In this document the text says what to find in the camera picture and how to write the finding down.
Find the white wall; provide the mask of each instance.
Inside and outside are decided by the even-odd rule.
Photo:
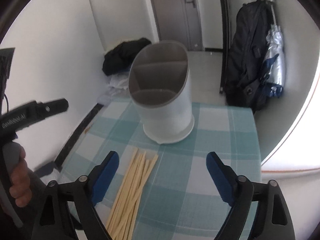
[[[220,0],[198,0],[204,48],[223,48]]]
[[[18,132],[34,169],[57,156],[105,90],[104,49],[89,0],[31,0],[0,47],[16,47],[6,90],[11,109],[31,100],[69,101],[66,114]]]
[[[153,41],[154,42],[159,42],[159,34],[158,34],[155,14],[154,14],[153,7],[152,7],[152,2],[151,2],[151,0],[145,0],[145,2],[146,2],[146,5],[147,5],[149,20],[150,20],[150,24],[151,24]]]
[[[146,0],[90,0],[104,49],[141,37],[155,41]]]
[[[234,34],[239,8],[251,0],[229,1]],[[265,110],[255,114],[262,160],[292,130],[310,93],[320,50],[320,30],[297,0],[276,0],[276,13],[284,33],[287,78],[284,96],[271,99]]]

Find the umbrella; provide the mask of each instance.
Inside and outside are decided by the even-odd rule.
[[[265,85],[264,93],[268,97],[281,97],[284,91],[286,66],[283,51],[283,35],[280,26],[277,25],[276,15],[271,2],[271,11],[274,24],[267,36],[268,52],[262,65],[261,83]]]

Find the screw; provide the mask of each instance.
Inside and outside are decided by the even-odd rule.
[[[55,181],[55,180],[52,180],[52,181],[50,181],[49,183],[48,183],[48,186],[49,187],[53,187],[54,185],[56,185],[57,184],[57,182]]]
[[[85,182],[87,179],[88,179],[87,176],[82,175],[82,176],[79,178],[79,181],[80,181],[80,182]]]
[[[276,187],[278,186],[278,183],[275,180],[270,180],[270,185]]]
[[[247,89],[247,95],[251,95],[252,94],[252,88],[248,88]]]
[[[238,176],[238,180],[240,182],[246,182],[247,178],[245,176],[240,175],[240,176]]]

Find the table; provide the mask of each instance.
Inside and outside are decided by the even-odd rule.
[[[252,111],[237,107],[192,104],[195,127],[181,142],[158,145],[143,132],[138,113],[126,98],[103,108],[63,164],[59,182],[89,174],[113,150],[120,164],[96,210],[105,224],[133,148],[159,155],[146,183],[137,217],[135,240],[209,240],[221,228],[230,207],[224,203],[206,169],[215,151],[238,175],[261,181],[260,149]],[[241,239],[247,239],[255,214],[252,205]],[[70,211],[76,215],[74,206]]]

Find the human hand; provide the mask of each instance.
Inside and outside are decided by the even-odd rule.
[[[25,157],[26,152],[23,147],[21,147],[20,161],[10,175],[12,187],[9,189],[9,192],[10,195],[16,199],[16,205],[18,207],[25,207],[32,198],[28,166],[24,160]]]

